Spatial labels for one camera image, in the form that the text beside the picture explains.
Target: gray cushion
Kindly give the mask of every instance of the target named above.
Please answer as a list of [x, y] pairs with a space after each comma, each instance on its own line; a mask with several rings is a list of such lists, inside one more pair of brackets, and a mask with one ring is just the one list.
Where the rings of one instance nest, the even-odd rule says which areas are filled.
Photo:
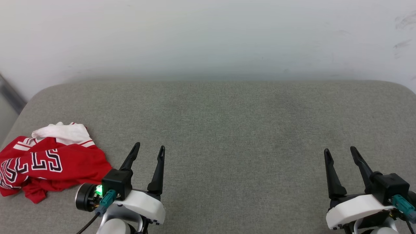
[[[150, 234], [343, 233], [326, 226], [324, 149], [349, 194], [364, 190], [351, 145], [373, 170], [396, 172], [414, 189], [415, 114], [414, 93], [378, 81], [75, 83], [37, 94], [6, 143], [74, 121], [119, 167], [141, 142], [137, 189], [165, 145], [166, 222]], [[0, 197], [0, 232], [76, 233], [93, 216], [75, 208], [76, 190], [37, 205], [22, 193]]]

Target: cable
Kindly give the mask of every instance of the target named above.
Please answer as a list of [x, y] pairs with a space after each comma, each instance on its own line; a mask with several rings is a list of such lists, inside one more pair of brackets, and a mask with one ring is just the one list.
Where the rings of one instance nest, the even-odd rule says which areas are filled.
[[415, 231], [413, 230], [412, 225], [410, 224], [409, 220], [407, 220], [407, 219], [406, 219], [406, 224], [407, 224], [407, 227], [410, 230], [410, 233], [415, 234]]
[[99, 215], [100, 213], [96, 213], [94, 217], [79, 232], [77, 232], [77, 234], [84, 232], [98, 218]]

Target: red jersey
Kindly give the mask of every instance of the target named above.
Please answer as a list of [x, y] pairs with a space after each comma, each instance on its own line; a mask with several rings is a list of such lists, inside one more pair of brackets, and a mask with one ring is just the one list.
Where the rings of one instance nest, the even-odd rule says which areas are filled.
[[100, 184], [111, 170], [105, 154], [82, 124], [57, 125], [18, 137], [0, 152], [0, 193], [9, 196], [22, 189], [34, 203], [47, 191], [62, 191], [77, 184]]

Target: circular motor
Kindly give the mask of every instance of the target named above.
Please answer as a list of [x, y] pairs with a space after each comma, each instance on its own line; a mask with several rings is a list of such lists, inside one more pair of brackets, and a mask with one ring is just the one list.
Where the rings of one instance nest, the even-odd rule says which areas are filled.
[[75, 196], [77, 209], [92, 212], [97, 208], [102, 199], [102, 187], [97, 184], [82, 184]]

